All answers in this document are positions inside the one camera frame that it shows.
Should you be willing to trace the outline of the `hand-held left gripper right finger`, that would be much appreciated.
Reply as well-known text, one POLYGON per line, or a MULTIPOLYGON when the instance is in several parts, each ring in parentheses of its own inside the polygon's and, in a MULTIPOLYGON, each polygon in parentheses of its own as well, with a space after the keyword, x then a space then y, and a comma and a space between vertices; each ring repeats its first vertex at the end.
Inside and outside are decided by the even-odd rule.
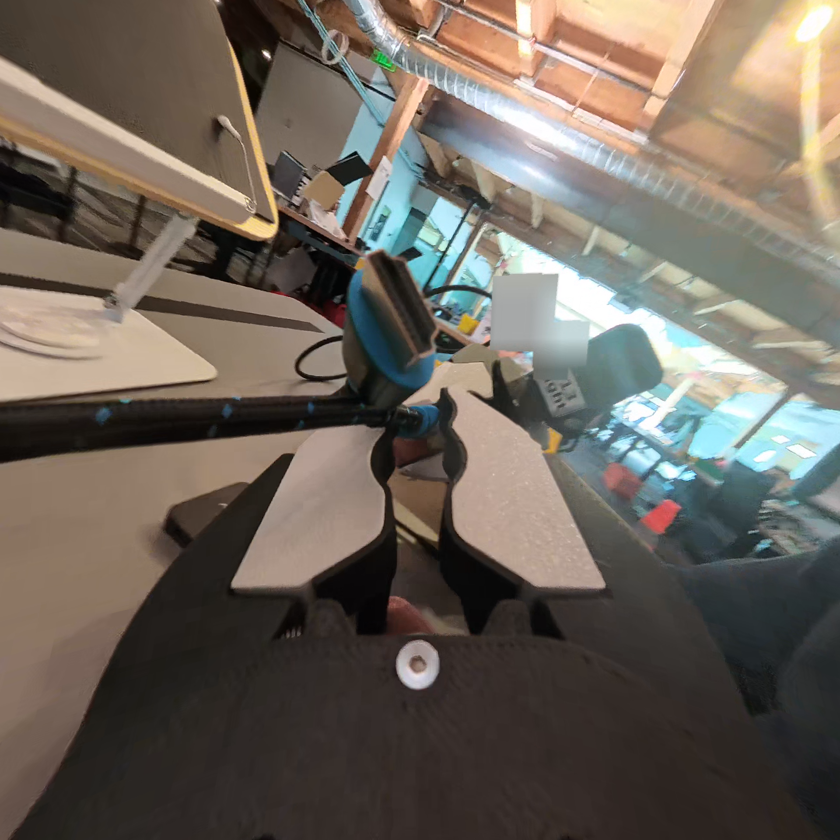
POLYGON ((442 389, 448 488, 439 567, 468 630, 480 634, 502 602, 531 619, 553 600, 606 597, 606 582, 540 444, 461 385, 442 389))

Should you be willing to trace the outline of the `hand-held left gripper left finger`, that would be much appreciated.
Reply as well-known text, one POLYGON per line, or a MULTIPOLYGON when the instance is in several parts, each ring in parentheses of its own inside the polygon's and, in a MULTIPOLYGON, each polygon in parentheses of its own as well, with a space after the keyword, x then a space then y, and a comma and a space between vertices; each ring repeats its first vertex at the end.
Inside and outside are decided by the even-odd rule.
POLYGON ((230 582, 242 596, 332 600, 360 634, 383 634, 397 566, 388 480, 393 434, 363 425, 298 448, 230 582))

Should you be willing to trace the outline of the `black square hub with cable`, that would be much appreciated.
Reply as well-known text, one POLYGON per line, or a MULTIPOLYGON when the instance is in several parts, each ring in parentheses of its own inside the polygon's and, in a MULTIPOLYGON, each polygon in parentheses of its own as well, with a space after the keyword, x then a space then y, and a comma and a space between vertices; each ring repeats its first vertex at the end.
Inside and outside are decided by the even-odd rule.
MULTIPOLYGON (((428 288, 427 302, 433 315, 440 321, 436 338, 437 355, 443 361, 450 361, 456 352, 470 344, 471 335, 459 328, 463 315, 473 312, 473 304, 467 308, 458 308, 444 298, 463 292, 469 298, 477 298, 478 308, 490 300, 490 291, 465 284, 446 285, 428 288)), ((249 488, 248 482, 237 482, 228 486, 208 491, 200 496, 175 504, 165 515, 162 531, 173 543, 184 548, 193 542, 220 514, 249 488)))

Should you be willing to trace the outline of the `person's right forearm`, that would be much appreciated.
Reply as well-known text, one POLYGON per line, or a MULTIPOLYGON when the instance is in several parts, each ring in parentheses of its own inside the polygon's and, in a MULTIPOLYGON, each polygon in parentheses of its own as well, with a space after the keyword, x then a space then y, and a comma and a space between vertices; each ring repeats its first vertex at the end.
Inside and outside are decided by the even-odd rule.
POLYGON ((674 574, 797 804, 839 838, 839 539, 674 574))

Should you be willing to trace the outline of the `person's right hand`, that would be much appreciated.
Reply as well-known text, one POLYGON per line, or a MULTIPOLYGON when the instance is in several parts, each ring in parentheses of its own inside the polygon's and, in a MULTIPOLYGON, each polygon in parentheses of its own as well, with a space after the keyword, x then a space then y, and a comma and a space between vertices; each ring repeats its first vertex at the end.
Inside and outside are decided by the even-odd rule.
POLYGON ((392 451, 395 467, 402 468, 443 453, 445 440, 440 434, 430 437, 394 437, 392 451))

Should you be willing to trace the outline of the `person's left hand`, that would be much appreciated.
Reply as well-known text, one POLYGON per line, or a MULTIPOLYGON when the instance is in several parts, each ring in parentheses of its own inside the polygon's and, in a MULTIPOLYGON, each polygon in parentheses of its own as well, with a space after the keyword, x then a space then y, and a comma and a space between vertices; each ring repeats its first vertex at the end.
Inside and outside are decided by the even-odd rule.
POLYGON ((436 630, 412 603, 391 595, 385 612, 385 634, 393 636, 435 635, 436 630))

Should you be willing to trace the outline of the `coral bag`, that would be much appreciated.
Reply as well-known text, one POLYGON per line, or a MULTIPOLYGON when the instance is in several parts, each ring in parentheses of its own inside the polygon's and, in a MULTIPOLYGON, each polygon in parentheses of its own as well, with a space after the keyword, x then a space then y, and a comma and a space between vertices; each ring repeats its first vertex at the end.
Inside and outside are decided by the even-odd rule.
POLYGON ((648 532, 660 537, 674 524, 681 512, 681 505, 675 500, 664 499, 639 521, 648 532))

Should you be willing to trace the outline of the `wooden pillar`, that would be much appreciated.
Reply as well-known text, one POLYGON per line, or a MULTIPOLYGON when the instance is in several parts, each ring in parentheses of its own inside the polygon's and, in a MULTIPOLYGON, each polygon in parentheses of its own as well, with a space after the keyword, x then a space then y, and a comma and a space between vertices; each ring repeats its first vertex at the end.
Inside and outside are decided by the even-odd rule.
POLYGON ((373 174, 362 180, 344 219, 343 231, 352 244, 359 237, 362 225, 375 201, 373 195, 368 192, 376 180, 375 174, 382 169, 384 161, 387 161, 388 165, 392 165, 427 89, 427 80, 408 76, 398 92, 391 113, 385 121, 384 128, 371 156, 369 165, 373 174))

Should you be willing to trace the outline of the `white folding stand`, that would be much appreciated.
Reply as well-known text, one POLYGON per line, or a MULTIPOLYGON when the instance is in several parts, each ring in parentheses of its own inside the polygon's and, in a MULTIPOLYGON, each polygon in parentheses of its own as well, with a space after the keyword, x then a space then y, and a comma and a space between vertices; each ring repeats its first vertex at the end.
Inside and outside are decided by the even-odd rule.
POLYGON ((210 363, 136 311, 197 224, 175 214, 103 299, 2 287, 1 403, 214 379, 210 363))

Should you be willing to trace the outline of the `wooden-edged black board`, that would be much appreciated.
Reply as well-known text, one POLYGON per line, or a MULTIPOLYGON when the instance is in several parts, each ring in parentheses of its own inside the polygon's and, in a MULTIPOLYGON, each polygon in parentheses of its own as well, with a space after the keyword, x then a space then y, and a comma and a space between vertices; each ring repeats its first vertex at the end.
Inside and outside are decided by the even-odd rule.
POLYGON ((2 1, 1 134, 256 241, 278 228, 215 2, 2 1))

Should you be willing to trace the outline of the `silver air duct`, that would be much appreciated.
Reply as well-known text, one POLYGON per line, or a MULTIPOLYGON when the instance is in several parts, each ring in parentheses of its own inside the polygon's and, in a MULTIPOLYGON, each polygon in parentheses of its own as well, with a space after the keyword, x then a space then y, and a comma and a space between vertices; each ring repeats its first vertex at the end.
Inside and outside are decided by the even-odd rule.
POLYGON ((682 173, 676 164, 662 163, 644 149, 631 149, 620 140, 600 140, 590 122, 569 115, 551 117, 538 105, 533 89, 506 83, 470 62, 458 63, 446 50, 401 29, 380 2, 344 5, 373 47, 408 74, 616 181, 743 237, 772 256, 838 280, 838 246, 817 245, 805 234, 771 221, 758 208, 748 208, 745 200, 718 185, 682 173))

